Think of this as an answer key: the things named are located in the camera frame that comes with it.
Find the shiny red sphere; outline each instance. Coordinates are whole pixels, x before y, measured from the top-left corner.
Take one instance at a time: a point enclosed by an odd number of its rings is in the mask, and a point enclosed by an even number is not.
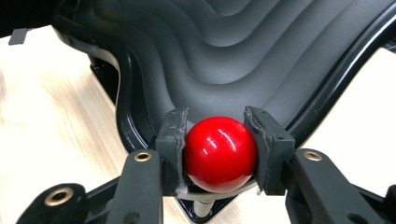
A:
[[[196,123],[186,136],[183,163],[200,188],[225,193],[244,185],[256,167],[257,149],[238,120],[212,117]]]

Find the light wood surface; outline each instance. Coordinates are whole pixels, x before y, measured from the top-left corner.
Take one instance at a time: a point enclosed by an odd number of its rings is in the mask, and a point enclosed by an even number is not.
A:
[[[2,224],[15,223],[54,185],[74,182],[89,191],[104,184],[120,174],[126,158],[114,105],[87,56],[63,44],[51,27],[29,31],[23,45],[8,40],[0,39]],[[351,182],[381,195],[396,184],[394,64],[395,55],[380,50],[306,143],[325,151]],[[189,223],[173,198],[163,202],[164,223]],[[284,197],[252,189],[211,223],[264,222],[289,223]]]

